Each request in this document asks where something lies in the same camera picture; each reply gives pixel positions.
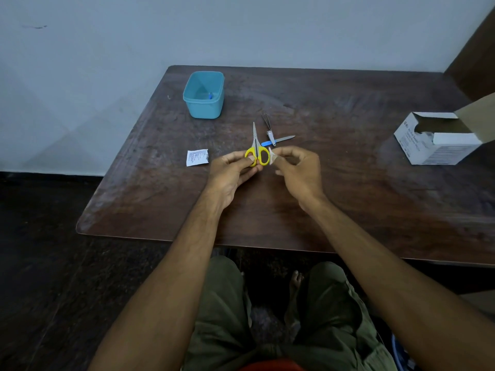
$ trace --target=white box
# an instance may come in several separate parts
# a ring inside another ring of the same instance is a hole
[[[495,93],[453,113],[411,112],[393,135],[412,165],[455,165],[495,139]]]

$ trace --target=forearm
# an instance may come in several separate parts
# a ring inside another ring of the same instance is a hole
[[[194,327],[220,200],[204,192],[164,259],[100,344],[90,370],[179,369]]]
[[[424,369],[491,369],[495,325],[421,274],[326,200],[308,211]]]

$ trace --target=hand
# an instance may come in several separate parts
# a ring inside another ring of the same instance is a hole
[[[321,184],[320,158],[314,152],[303,148],[288,146],[273,149],[278,155],[273,164],[278,168],[275,172],[283,175],[289,193],[299,201],[301,208],[308,212],[319,200],[327,200]],[[283,156],[294,156],[299,159],[292,165]]]
[[[262,165],[250,168],[254,156],[244,157],[245,151],[235,151],[211,162],[210,175],[204,191],[220,195],[220,206],[224,209],[234,199],[236,189],[263,169]]]

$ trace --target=red shirt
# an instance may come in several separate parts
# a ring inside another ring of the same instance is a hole
[[[291,359],[281,358],[271,361],[251,363],[244,366],[239,371],[304,371]]]

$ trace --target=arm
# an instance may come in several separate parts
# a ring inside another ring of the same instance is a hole
[[[274,161],[289,192],[319,224],[400,343],[425,370],[489,370],[495,324],[370,236],[325,197],[318,155],[297,147]]]
[[[178,370],[193,333],[218,220],[237,187],[262,169],[245,151],[215,159],[207,186],[164,259],[112,325],[90,364],[97,370]]]

